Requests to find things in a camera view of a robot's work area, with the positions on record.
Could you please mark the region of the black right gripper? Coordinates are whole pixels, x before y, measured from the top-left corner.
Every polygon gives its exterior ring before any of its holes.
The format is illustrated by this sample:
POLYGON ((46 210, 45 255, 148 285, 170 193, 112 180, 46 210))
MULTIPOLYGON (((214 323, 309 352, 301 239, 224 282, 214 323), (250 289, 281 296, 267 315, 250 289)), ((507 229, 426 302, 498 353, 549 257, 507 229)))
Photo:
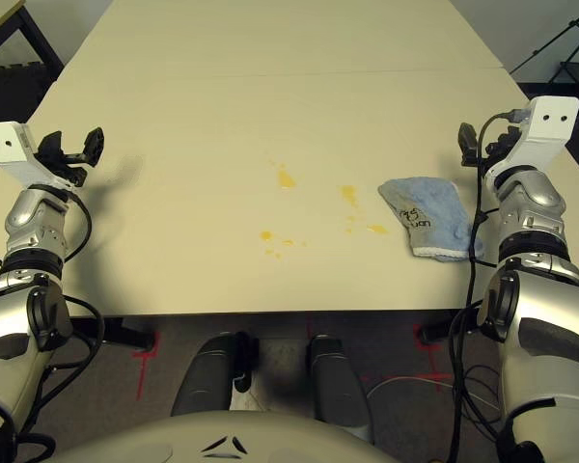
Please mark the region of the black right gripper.
MULTIPOLYGON (((495 142, 487 145, 486 159, 483 161, 485 169, 491 169, 495 164, 503 161, 521 136, 521 130, 514 125, 508 126, 508 131, 498 136, 495 142)), ((457 132, 457 142, 461 150, 461 165, 463 167, 478 166, 478 137, 474 126, 470 123, 461 123, 457 132)))

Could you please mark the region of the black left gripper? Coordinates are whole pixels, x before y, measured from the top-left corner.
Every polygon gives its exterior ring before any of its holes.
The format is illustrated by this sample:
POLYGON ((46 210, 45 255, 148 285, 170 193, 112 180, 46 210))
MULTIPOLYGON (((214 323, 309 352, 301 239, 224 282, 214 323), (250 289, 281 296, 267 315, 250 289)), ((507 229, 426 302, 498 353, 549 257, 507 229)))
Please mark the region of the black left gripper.
POLYGON ((104 133, 101 127, 91 130, 84 142, 82 153, 65 154, 62 150, 62 132, 55 131, 43 137, 39 143, 37 159, 52 174, 70 184, 81 187, 87 177, 84 164, 95 167, 104 149, 104 133))

